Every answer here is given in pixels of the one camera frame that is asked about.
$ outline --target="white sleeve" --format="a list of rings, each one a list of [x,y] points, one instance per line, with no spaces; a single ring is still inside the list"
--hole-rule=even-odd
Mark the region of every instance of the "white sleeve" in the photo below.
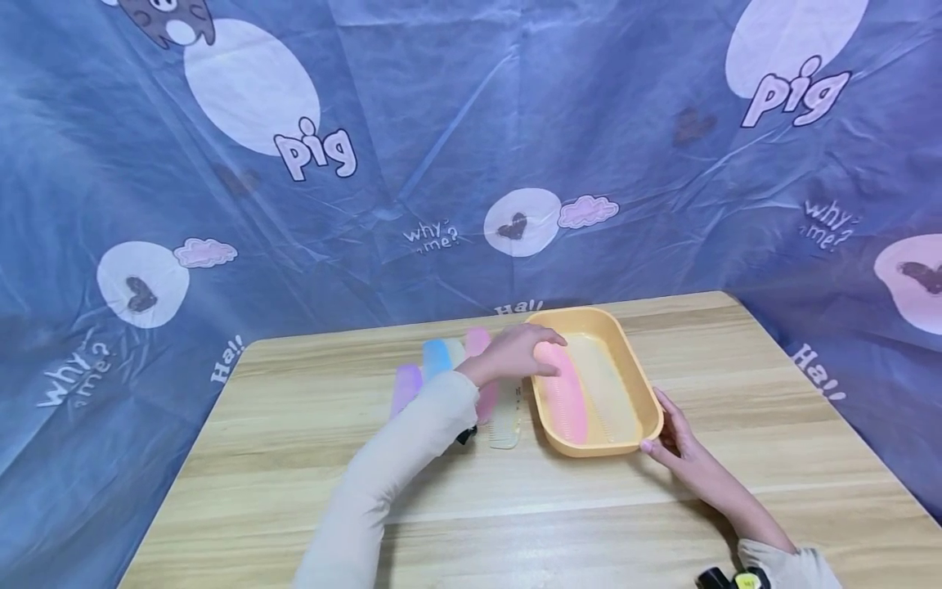
[[[772,589],[841,589],[824,557],[812,548],[789,554],[755,540],[739,540],[739,559],[745,567],[765,571]]]
[[[460,372],[439,374],[366,442],[331,495],[295,574],[295,589],[372,589],[390,505],[477,423],[478,396]]]

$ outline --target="person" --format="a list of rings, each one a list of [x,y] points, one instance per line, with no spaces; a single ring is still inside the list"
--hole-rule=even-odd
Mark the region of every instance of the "person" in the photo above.
[[[497,335],[479,356],[443,372],[356,453],[334,489],[295,574],[296,589],[370,589],[383,522],[403,488],[478,420],[479,389],[497,379],[555,376],[533,356],[540,342],[566,345],[555,331],[523,323]],[[642,451],[729,519],[743,566],[761,568],[774,589],[839,589],[814,549],[797,549],[761,503],[697,440],[683,412],[659,389],[665,427]]]

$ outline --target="blue fabric backdrop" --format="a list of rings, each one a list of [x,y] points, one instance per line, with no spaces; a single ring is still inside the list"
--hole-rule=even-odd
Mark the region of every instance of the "blue fabric backdrop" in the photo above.
[[[0,16],[0,586],[114,585],[254,340],[707,289],[942,516],[936,0]]]

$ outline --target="pink cloud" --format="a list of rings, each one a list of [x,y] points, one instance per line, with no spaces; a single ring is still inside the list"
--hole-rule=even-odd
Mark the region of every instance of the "pink cloud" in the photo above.
[[[591,227],[611,219],[617,213],[617,203],[613,203],[604,196],[595,198],[590,194],[586,194],[560,210],[559,226],[567,229]]]
[[[212,268],[235,260],[238,252],[228,243],[191,237],[183,247],[173,250],[173,255],[184,268]]]

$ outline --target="yellow sticker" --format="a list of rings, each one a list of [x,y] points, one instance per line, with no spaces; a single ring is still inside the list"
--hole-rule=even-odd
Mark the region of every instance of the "yellow sticker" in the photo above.
[[[742,573],[736,576],[737,589],[768,589],[762,586],[762,580],[752,573]]]

